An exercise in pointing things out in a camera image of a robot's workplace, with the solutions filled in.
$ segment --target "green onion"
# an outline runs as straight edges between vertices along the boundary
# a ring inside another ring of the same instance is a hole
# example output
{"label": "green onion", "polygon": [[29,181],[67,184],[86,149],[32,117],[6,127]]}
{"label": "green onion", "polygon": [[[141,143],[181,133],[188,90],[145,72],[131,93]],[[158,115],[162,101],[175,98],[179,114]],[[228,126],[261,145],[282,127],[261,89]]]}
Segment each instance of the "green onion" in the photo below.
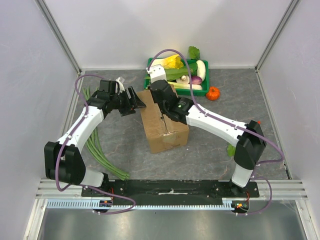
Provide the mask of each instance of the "green onion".
{"label": "green onion", "polygon": [[[88,87],[87,89],[83,89],[83,94],[85,100],[88,100],[90,98],[90,88]],[[103,167],[105,167],[109,172],[113,173],[115,176],[120,178],[121,180],[129,179],[129,173],[122,171],[121,169],[115,167],[112,165],[111,162],[106,158],[101,144],[99,140],[99,135],[98,135],[98,128],[95,128],[88,138],[88,140],[85,143],[85,146],[89,150],[90,154],[94,157],[94,159],[101,164]]]}

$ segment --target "radish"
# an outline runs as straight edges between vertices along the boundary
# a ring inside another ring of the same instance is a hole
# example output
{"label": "radish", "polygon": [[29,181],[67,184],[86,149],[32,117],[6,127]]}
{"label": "radish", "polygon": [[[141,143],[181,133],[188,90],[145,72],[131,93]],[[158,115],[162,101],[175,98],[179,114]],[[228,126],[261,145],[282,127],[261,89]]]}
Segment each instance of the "radish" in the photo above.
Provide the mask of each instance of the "radish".
{"label": "radish", "polygon": [[191,83],[196,84],[196,85],[201,85],[202,84],[202,79],[199,76],[192,76],[191,77]]}
{"label": "radish", "polygon": [[202,79],[202,81],[206,78],[206,65],[203,61],[196,61],[198,69],[196,70],[196,75]]}

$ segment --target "orange pumpkin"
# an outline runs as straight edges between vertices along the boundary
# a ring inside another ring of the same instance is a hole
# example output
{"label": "orange pumpkin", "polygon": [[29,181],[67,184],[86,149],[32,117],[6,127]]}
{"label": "orange pumpkin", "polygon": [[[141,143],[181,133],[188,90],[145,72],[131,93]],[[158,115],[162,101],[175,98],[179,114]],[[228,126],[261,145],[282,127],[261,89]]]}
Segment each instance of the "orange pumpkin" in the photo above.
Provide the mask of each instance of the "orange pumpkin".
{"label": "orange pumpkin", "polygon": [[217,100],[220,97],[220,90],[215,86],[211,86],[205,96],[210,101]]}

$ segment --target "leaf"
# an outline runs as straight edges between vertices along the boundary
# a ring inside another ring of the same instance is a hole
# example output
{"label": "leaf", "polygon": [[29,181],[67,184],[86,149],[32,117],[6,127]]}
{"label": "leaf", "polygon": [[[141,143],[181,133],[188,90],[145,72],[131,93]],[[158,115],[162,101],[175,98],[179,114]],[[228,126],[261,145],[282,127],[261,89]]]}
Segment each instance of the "leaf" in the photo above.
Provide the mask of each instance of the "leaf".
{"label": "leaf", "polygon": [[233,157],[236,153],[236,148],[230,144],[227,147],[226,151],[227,151],[229,157]]}
{"label": "leaf", "polygon": [[197,76],[197,69],[195,69],[194,71],[192,69],[191,70],[191,76]]}
{"label": "leaf", "polygon": [[[193,75],[194,72],[197,72],[198,65],[196,62],[190,63],[189,68],[190,68],[191,75]],[[179,69],[173,69],[173,68],[166,69],[165,74],[166,74],[166,80],[172,81],[172,80],[181,78],[183,75],[188,75],[188,69],[186,66],[183,66]]]}
{"label": "leaf", "polygon": [[200,59],[200,50],[195,46],[190,46],[188,49],[190,59],[199,60]]}

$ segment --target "green plastic crate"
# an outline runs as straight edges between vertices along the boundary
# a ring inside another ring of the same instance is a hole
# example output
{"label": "green plastic crate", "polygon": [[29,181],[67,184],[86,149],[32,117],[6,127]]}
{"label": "green plastic crate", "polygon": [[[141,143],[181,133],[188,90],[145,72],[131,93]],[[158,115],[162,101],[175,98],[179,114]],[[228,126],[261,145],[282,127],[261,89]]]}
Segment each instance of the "green plastic crate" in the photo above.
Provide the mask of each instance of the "green plastic crate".
{"label": "green plastic crate", "polygon": [[[152,60],[152,58],[149,58],[147,66],[149,66],[151,60]],[[196,60],[192,60],[192,59],[187,59],[186,61],[188,62],[188,64],[192,64],[192,63],[196,62]],[[193,95],[195,95],[195,96],[205,96],[206,93],[209,92],[209,88],[210,88],[210,76],[209,76],[208,62],[204,61],[204,60],[202,60],[202,61],[204,62],[204,65],[205,65],[205,79],[203,80],[203,82],[201,84],[202,90],[193,90]],[[144,89],[147,89],[149,85],[150,85],[150,80],[145,79],[144,80]],[[189,89],[177,88],[175,90],[178,95],[188,95],[188,96],[191,95]]]}

